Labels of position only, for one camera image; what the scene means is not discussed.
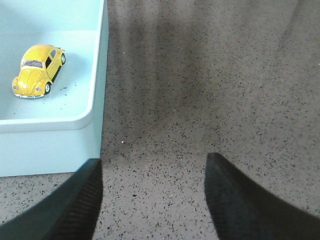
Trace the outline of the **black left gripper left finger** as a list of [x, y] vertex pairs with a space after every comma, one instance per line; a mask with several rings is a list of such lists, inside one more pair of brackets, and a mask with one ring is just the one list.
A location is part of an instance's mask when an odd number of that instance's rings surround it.
[[100, 159], [87, 160], [67, 181], [0, 226], [2, 240], [90, 240], [103, 199]]

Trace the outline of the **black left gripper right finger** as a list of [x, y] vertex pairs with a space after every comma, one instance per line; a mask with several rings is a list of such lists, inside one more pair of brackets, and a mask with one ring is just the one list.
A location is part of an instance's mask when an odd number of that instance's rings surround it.
[[220, 240], [318, 240], [320, 219], [258, 185], [219, 153], [207, 156], [204, 192]]

